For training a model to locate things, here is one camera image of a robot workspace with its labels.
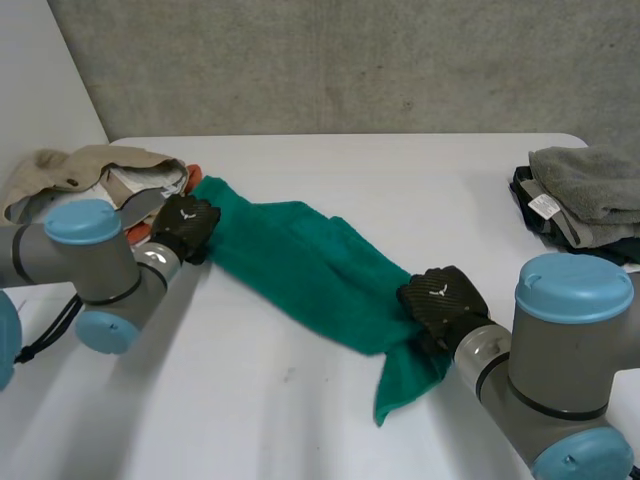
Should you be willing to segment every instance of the white table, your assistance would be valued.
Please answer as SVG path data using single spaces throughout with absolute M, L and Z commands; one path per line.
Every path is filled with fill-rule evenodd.
M 518 271 L 545 251 L 508 180 L 530 150 L 584 145 L 562 134 L 116 143 L 198 163 L 254 202 L 340 215 L 409 271 L 454 264 L 507 327 Z M 27 292 L 29 339 L 70 292 Z M 314 335 L 215 266 L 187 266 L 129 354 L 101 356 L 67 335 L 19 369 L 0 395 L 0 479 L 530 478 L 455 370 L 377 428 L 383 360 Z M 638 384 L 639 372 L 618 376 L 609 414 L 636 453 Z

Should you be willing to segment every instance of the stack of folded clothes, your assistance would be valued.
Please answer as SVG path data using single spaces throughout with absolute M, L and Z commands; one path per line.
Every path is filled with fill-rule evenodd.
M 529 153 L 510 184 L 527 227 L 571 253 L 640 263 L 640 161 L 611 147 Z

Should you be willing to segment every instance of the folded gray towel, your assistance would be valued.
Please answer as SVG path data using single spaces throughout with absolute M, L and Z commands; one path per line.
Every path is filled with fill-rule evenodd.
M 551 147 L 529 153 L 531 172 L 585 223 L 640 223 L 640 161 L 611 147 Z
M 547 193 L 537 180 L 525 180 L 520 183 L 520 186 L 531 198 Z M 554 198 L 554 200 L 560 207 L 560 211 L 554 214 L 550 221 L 555 222 L 573 248 L 596 248 L 617 242 L 622 238 L 640 237 L 640 224 L 589 225 L 580 221 L 558 199 Z

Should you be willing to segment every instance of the white label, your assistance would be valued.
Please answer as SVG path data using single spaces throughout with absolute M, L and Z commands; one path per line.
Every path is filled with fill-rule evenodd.
M 560 205 L 553 198 L 551 198 L 546 193 L 542 195 L 538 195 L 536 198 L 529 202 L 529 208 L 540 215 L 545 220 L 549 220 L 556 213 L 558 213 L 560 209 Z

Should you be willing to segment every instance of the teal cloth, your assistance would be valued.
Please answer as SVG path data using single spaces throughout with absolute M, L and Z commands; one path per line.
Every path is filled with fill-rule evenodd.
M 440 383 L 448 356 L 416 345 L 422 327 L 396 289 L 410 275 L 339 217 L 302 202 L 252 204 L 223 180 L 205 177 L 193 195 L 220 207 L 209 258 L 310 330 L 365 355 L 386 354 L 375 421 Z

